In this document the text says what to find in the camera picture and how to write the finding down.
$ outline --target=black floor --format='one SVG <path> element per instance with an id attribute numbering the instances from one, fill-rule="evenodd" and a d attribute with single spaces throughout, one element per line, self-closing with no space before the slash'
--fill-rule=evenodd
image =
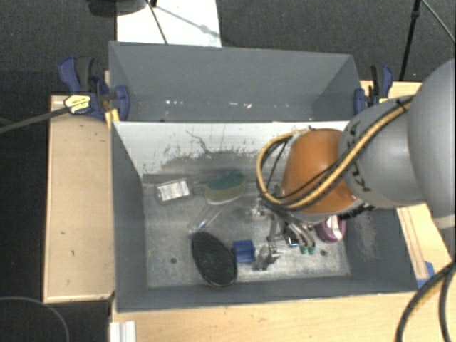
<path id="1" fill-rule="evenodd" d="M 456 0 L 427 1 L 455 35 Z M 217 5 L 224 46 L 350 53 L 360 78 L 369 78 L 372 63 L 385 63 L 398 76 L 413 2 L 217 0 Z M 97 71 L 108 68 L 114 10 L 104 0 L 0 0 L 0 118 L 45 113 L 52 92 L 66 89 L 56 71 L 66 56 L 92 56 Z M 405 76 L 411 81 L 421 81 L 455 57 L 455 45 L 437 21 L 423 5 L 421 12 Z M 41 298 L 45 210 L 46 124 L 0 135 L 0 297 Z M 0 339 L 13 312 L 30 322 L 21 311 L 27 302 L 12 303 L 0 301 Z M 72 341 L 106 339 L 106 303 L 71 304 L 59 311 Z M 62 332 L 51 320 L 35 323 Z M 35 341 L 50 341 L 37 336 Z M 7 341 L 30 340 L 12 338 Z"/>

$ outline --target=pink object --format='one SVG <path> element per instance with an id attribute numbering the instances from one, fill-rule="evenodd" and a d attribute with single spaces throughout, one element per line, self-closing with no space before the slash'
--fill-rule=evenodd
<path id="1" fill-rule="evenodd" d="M 347 222 L 339 220 L 337 215 L 331 215 L 325 222 L 315 226 L 317 235 L 322 241 L 336 243 L 341 241 L 347 231 Z"/>

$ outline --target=wooden board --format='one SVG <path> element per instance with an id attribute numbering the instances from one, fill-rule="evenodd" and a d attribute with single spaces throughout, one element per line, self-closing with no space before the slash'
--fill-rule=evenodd
<path id="1" fill-rule="evenodd" d="M 52 98 L 52 110 L 63 106 Z M 114 290 L 109 131 L 85 116 L 49 127 L 43 300 L 107 299 Z"/>
<path id="2" fill-rule="evenodd" d="M 411 95 L 419 85 L 395 83 L 390 96 Z M 54 97 L 53 108 L 61 106 L 61 100 Z M 109 153 L 109 132 L 100 121 L 70 115 L 51 121 L 45 302 L 107 299 L 114 290 Z M 408 243 L 412 254 L 432 262 L 436 271 L 444 267 L 450 258 L 427 207 L 406 208 L 400 217 L 411 234 Z M 422 260 L 415 261 L 415 269 L 422 268 Z M 401 293 L 124 314 L 117 314 L 113 308 L 112 319 L 135 321 L 138 342 L 379 342 L 393 340 L 411 296 Z M 455 298 L 453 285 L 448 320 L 456 340 Z M 410 320 L 406 341 L 441 341 L 437 301 L 438 289 L 434 289 Z"/>

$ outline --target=green object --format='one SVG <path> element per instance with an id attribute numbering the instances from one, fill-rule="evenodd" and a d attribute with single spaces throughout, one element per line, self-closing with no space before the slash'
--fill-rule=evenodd
<path id="1" fill-rule="evenodd" d="M 246 186 L 246 177 L 241 172 L 229 170 L 209 181 L 204 195 L 210 204 L 223 204 L 244 194 Z"/>
<path id="2" fill-rule="evenodd" d="M 245 182 L 245 176 L 236 170 L 225 171 L 209 181 L 207 187 L 211 190 L 226 190 Z"/>

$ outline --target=blue clamp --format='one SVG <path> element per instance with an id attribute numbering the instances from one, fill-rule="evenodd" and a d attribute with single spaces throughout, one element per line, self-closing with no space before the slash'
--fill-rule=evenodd
<path id="1" fill-rule="evenodd" d="M 426 279 L 418 279 L 416 281 L 419 289 L 421 289 L 421 286 L 426 284 L 426 281 L 428 281 L 431 277 L 433 277 L 435 275 L 434 265 L 431 262 L 427 262 L 427 261 L 425 261 L 425 265 L 426 265 L 427 274 L 429 275 L 429 277 Z"/>
<path id="2" fill-rule="evenodd" d="M 92 62 L 92 58 L 69 56 L 58 64 L 58 74 L 62 82 L 68 86 L 70 94 L 90 97 L 89 104 L 81 109 L 71 110 L 70 113 L 105 120 L 106 110 L 103 102 L 109 101 L 110 108 L 118 109 L 120 120 L 126 120 L 130 112 L 130 97 L 126 86 L 117 86 L 111 93 L 101 77 L 90 74 Z"/>
<path id="3" fill-rule="evenodd" d="M 366 93 L 362 88 L 357 88 L 355 90 L 353 98 L 353 111 L 355 115 L 361 113 L 366 108 L 377 105 L 380 98 L 387 98 L 390 89 L 393 87 L 394 76 L 389 67 L 382 65 L 380 85 L 378 83 L 377 67 L 372 65 L 370 69 L 372 71 L 373 86 L 369 87 L 368 96 L 366 96 Z"/>
<path id="4" fill-rule="evenodd" d="M 237 263 L 254 262 L 255 261 L 255 247 L 250 239 L 244 241 L 234 241 L 231 252 L 234 255 Z"/>

